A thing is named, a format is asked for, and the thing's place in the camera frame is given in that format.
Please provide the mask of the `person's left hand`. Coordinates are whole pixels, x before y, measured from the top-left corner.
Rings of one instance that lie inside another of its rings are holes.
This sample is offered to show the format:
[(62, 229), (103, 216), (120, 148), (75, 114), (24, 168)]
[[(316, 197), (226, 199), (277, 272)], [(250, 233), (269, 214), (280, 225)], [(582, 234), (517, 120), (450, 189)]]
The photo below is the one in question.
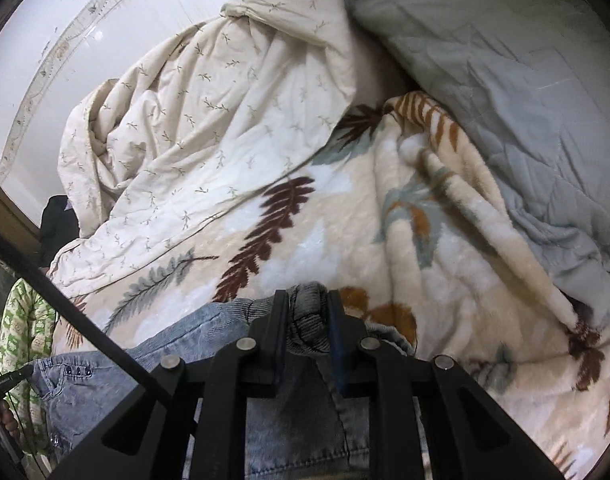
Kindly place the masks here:
[(0, 404), (0, 426), (7, 431), (11, 437), (17, 439), (20, 434), (18, 422), (14, 418), (14, 414), (10, 410), (7, 402), (2, 401)]

